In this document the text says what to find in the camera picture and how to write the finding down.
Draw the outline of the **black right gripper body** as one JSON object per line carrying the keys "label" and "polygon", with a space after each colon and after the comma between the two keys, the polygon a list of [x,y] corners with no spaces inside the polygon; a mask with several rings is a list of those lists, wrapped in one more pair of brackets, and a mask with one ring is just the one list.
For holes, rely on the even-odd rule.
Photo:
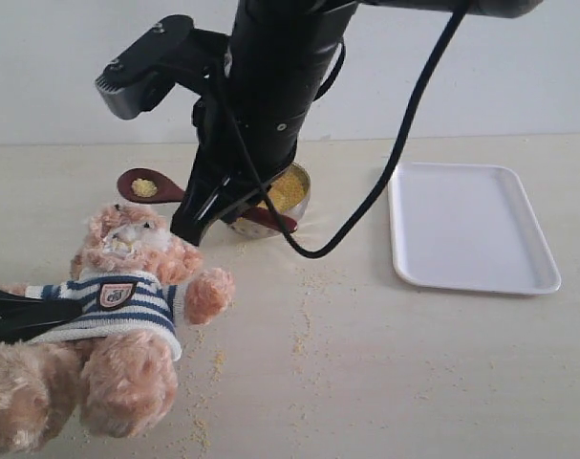
{"label": "black right gripper body", "polygon": [[248,153],[262,181],[285,170],[314,101],[346,55],[344,9],[239,9],[204,108],[191,186],[250,191]]}

